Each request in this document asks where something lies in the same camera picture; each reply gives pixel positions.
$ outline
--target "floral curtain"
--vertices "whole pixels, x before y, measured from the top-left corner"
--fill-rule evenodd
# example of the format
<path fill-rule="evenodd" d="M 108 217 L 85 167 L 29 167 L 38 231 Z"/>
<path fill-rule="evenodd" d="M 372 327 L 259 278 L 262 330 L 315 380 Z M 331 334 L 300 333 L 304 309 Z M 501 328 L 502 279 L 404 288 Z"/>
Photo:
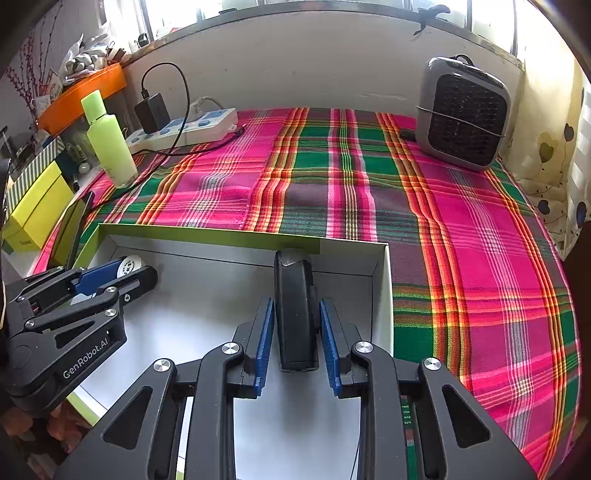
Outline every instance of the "floral curtain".
<path fill-rule="evenodd" d="M 582 134 L 589 126 L 583 119 L 588 109 L 582 109 L 584 75 L 552 24 L 527 1 L 519 4 L 518 20 L 525 79 L 515 131 L 502 159 L 564 259 L 587 219 L 591 193 L 589 176 L 583 174 L 588 169 L 577 166 L 583 160 L 575 161 L 589 156 Z"/>

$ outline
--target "open box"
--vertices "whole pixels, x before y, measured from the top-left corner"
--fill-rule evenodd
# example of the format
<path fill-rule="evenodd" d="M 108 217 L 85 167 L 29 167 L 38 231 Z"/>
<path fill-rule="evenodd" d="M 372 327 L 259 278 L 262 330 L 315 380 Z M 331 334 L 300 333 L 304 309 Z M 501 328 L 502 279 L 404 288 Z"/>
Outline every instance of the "open box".
<path fill-rule="evenodd" d="M 156 288 L 125 306 L 127 343 L 68 397 L 92 424 L 158 358 L 202 358 L 254 319 L 261 297 L 274 297 L 276 250 L 311 257 L 319 299 L 332 297 L 341 321 L 390 354 L 394 321 L 386 244 L 270 233 L 101 224 L 76 266 L 139 255 L 158 270 Z M 267 381 L 257 400 L 234 402 L 236 476 L 242 480 L 346 479 L 355 468 L 358 398 L 330 388 L 322 345 L 319 369 L 280 371 L 277 329 Z M 187 402 L 177 478 L 189 429 Z"/>

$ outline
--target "blue gripper pad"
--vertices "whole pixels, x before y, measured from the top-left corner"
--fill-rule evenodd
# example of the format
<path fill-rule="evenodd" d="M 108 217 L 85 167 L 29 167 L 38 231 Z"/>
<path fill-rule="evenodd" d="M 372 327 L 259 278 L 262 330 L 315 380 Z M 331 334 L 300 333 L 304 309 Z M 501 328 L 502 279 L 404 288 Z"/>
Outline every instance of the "blue gripper pad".
<path fill-rule="evenodd" d="M 101 285 L 117 278 L 117 269 L 121 265 L 121 259 L 107 263 L 101 267 L 85 271 L 76 285 L 76 293 L 92 295 Z"/>
<path fill-rule="evenodd" d="M 273 301 L 269 300 L 267 304 L 267 313 L 265 314 L 265 323 L 261 330 L 261 339 L 259 340 L 256 351 L 256 377 L 255 391 L 256 396 L 261 396 L 261 390 L 265 386 L 267 378 L 267 368 L 269 367 L 269 356 L 271 354 L 271 341 L 273 339 L 273 326 L 275 325 L 275 309 Z"/>
<path fill-rule="evenodd" d="M 326 361 L 326 371 L 329 375 L 329 384 L 335 393 L 335 397 L 338 397 L 341 388 L 339 357 L 324 300 L 320 301 L 320 324 L 322 327 L 322 348 L 324 350 L 324 360 Z"/>

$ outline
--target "metal screw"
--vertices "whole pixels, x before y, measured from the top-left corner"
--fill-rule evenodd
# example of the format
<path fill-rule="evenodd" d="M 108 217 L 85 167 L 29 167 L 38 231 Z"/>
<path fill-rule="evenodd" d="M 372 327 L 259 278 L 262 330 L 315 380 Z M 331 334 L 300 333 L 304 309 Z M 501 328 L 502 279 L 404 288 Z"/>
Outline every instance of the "metal screw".
<path fill-rule="evenodd" d="M 222 345 L 222 352 L 224 352 L 226 355 L 233 355 L 234 353 L 238 353 L 239 350 L 240 345 L 234 342 L 228 342 Z"/>
<path fill-rule="evenodd" d="M 160 360 L 156 360 L 154 362 L 154 370 L 157 372 L 166 372 L 171 366 L 170 360 L 166 358 L 161 358 Z"/>
<path fill-rule="evenodd" d="M 357 342 L 355 344 L 355 350 L 359 353 L 370 353 L 374 349 L 374 346 L 369 342 Z"/>
<path fill-rule="evenodd" d="M 425 365 L 425 368 L 428 368 L 429 370 L 439 370 L 441 368 L 441 362 L 432 356 L 426 358 L 423 362 L 423 365 Z"/>

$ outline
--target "power adapter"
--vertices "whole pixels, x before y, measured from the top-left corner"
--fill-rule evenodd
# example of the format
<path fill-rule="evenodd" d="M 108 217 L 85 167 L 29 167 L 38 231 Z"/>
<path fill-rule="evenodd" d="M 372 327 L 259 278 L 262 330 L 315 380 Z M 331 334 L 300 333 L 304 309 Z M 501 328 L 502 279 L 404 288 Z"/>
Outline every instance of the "power adapter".
<path fill-rule="evenodd" d="M 150 96 L 146 89 L 142 89 L 142 97 L 144 99 L 135 106 L 135 114 L 144 132 L 153 134 L 170 123 L 170 115 L 160 93 Z"/>

